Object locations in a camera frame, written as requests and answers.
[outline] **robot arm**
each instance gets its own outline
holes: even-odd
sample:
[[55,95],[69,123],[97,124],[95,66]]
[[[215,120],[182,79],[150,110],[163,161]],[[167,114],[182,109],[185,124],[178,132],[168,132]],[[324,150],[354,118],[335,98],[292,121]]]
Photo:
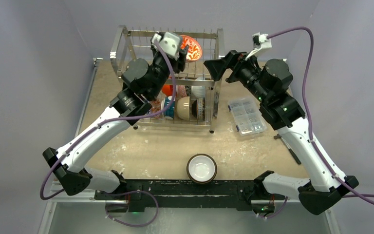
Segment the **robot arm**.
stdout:
[[145,115],[151,109],[149,101],[156,100],[167,81],[170,71],[164,57],[152,43],[156,40],[168,56],[174,72],[183,71],[188,46],[180,49],[182,38],[177,34],[156,33],[151,39],[152,64],[141,58],[130,61],[122,74],[122,91],[101,116],[71,142],[57,150],[48,148],[43,152],[50,167],[62,159],[54,174],[68,195],[84,189],[112,193],[120,185],[125,186],[125,180],[118,172],[101,171],[85,165],[113,137],[134,125],[138,120],[136,117]]
[[[332,176],[309,141],[305,113],[299,103],[286,92],[293,80],[288,65],[283,60],[271,59],[261,69],[254,55],[271,48],[271,42],[266,39],[266,35],[260,34],[253,35],[253,42],[255,49],[249,54],[232,50],[224,58],[205,61],[204,65],[215,80],[220,80],[226,69],[232,70],[226,81],[239,81],[260,101],[263,118],[289,144],[309,175],[309,178],[300,179],[267,171],[255,179],[257,189],[300,200],[308,211],[320,214],[349,191]],[[352,188],[356,187],[356,178],[346,176],[316,138],[315,141],[338,177]]]

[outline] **metal rack frame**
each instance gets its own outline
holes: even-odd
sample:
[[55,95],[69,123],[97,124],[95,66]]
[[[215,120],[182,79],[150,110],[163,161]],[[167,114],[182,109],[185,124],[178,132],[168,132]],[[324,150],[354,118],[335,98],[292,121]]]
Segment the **metal rack frame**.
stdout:
[[[128,30],[126,26],[120,25],[115,35],[112,49],[110,52],[110,61],[112,68],[122,84],[121,75],[126,69],[127,63],[132,59],[144,58],[147,61],[152,60],[152,53],[150,51],[150,38],[157,32],[155,28],[149,30]],[[203,54],[201,62],[204,63],[205,59],[220,59],[224,57],[224,33],[223,29],[217,29],[216,32],[211,30],[210,32],[191,32],[190,30],[185,32],[183,29],[172,30],[179,35],[186,35],[196,39],[202,47]],[[203,72],[199,73],[197,68],[201,66]],[[204,80],[196,80],[196,78],[204,77]],[[160,117],[155,118],[144,118],[138,121],[137,125],[141,126],[164,126],[164,127],[182,127],[182,128],[201,128],[209,129],[211,133],[214,133],[217,121],[218,107],[219,107],[219,96],[222,81],[214,81],[203,64],[196,62],[186,63],[185,72],[176,74],[178,85],[196,85],[206,87],[206,118],[204,121],[193,120],[182,120],[175,117],[173,120],[165,119]]]

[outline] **wooden table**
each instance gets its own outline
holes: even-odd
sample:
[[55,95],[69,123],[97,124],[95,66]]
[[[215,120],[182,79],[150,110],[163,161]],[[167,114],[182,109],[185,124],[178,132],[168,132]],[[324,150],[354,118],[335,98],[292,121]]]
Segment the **wooden table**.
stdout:
[[[93,82],[81,131],[99,117],[120,90],[110,62],[102,61]],[[208,130],[129,128],[107,143],[87,165],[123,172],[125,178],[188,179],[188,160],[203,153],[212,156],[217,163],[215,179],[254,179],[266,170],[306,178],[305,169],[295,162],[282,141],[273,139],[277,133],[270,126],[252,137],[240,136],[235,131],[227,102],[246,96],[250,93],[239,82],[228,84],[223,81],[214,134]]]

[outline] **beige bowl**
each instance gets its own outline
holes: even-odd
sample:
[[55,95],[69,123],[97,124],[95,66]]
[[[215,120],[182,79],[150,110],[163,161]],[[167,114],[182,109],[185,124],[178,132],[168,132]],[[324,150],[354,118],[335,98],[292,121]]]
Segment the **beige bowl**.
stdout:
[[190,120],[190,97],[183,97],[177,101],[177,115],[183,120]]

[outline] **blue mug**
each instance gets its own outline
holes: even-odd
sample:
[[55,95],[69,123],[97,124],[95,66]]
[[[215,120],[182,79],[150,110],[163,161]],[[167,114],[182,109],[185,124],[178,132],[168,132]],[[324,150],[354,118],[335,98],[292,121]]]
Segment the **blue mug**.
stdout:
[[[172,96],[165,97],[164,100],[161,101],[161,110],[163,110],[171,101]],[[175,102],[170,106],[168,110],[166,110],[163,115],[166,119],[174,119],[174,108]]]

